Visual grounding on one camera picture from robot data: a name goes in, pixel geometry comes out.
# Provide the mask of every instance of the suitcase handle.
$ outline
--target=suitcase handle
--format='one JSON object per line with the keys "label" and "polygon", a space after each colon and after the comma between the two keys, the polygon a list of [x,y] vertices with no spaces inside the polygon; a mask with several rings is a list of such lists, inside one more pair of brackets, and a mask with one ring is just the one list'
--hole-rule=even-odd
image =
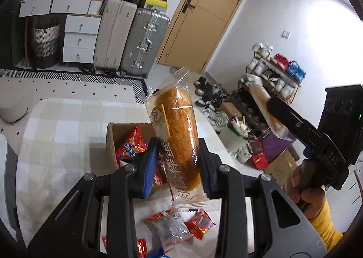
{"label": "suitcase handle", "polygon": [[151,46],[152,46],[152,41],[150,41],[149,39],[146,40],[147,42],[147,49],[145,53],[148,53],[151,50]]}

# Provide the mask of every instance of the stool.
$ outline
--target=stool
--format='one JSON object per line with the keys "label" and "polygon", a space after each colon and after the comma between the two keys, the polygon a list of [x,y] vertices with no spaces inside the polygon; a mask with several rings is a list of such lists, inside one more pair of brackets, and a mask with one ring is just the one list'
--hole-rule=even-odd
{"label": "stool", "polygon": [[30,82],[11,80],[2,82],[0,87],[0,116],[9,123],[14,123],[27,114],[32,95]]}

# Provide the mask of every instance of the wooden door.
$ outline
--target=wooden door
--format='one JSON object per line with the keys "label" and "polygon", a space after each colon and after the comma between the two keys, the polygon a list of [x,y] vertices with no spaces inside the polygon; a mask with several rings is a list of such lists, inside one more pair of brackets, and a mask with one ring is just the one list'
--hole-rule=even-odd
{"label": "wooden door", "polygon": [[185,0],[171,23],[159,63],[201,72],[222,38],[241,0]]}

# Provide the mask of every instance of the suitcase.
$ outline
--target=suitcase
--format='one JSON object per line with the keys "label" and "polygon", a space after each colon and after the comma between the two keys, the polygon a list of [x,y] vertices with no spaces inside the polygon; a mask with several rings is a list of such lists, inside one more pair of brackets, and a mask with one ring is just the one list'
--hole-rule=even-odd
{"label": "suitcase", "polygon": [[117,70],[137,5],[108,0],[99,26],[93,65]]}
{"label": "suitcase", "polygon": [[148,77],[170,19],[165,14],[138,8],[121,59],[121,76]]}

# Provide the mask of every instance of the woven laundry basket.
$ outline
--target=woven laundry basket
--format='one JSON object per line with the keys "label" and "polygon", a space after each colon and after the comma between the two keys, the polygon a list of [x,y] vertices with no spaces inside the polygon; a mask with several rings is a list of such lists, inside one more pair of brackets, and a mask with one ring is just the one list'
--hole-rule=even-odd
{"label": "woven laundry basket", "polygon": [[43,69],[55,65],[59,57],[58,19],[53,18],[49,28],[37,24],[33,29],[33,41],[35,66]]}

